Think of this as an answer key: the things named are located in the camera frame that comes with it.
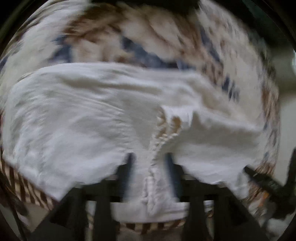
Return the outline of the white pants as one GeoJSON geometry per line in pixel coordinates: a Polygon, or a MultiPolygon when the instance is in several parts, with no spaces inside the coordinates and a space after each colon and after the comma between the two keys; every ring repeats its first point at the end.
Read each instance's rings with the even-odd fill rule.
{"type": "Polygon", "coordinates": [[[261,153],[263,125],[194,71],[70,63],[24,76],[4,103],[4,160],[61,200],[77,182],[97,183],[126,154],[136,159],[120,222],[186,216],[173,195],[165,154],[199,180],[224,182],[242,199],[242,170],[261,153]]]}

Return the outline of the floral bed blanket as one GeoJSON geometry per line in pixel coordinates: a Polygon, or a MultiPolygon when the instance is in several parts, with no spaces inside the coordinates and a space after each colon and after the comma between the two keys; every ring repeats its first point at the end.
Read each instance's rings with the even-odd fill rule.
{"type": "MultiPolygon", "coordinates": [[[[1,55],[1,145],[4,103],[12,87],[39,69],[70,63],[115,63],[148,70],[194,71],[262,123],[261,153],[250,164],[271,174],[278,159],[278,88],[267,49],[226,9],[200,1],[188,16],[154,6],[48,1],[16,31],[1,55]]],[[[14,197],[50,210],[59,201],[1,158],[14,197]]],[[[262,219],[267,195],[247,178],[241,200],[262,219]]]]}

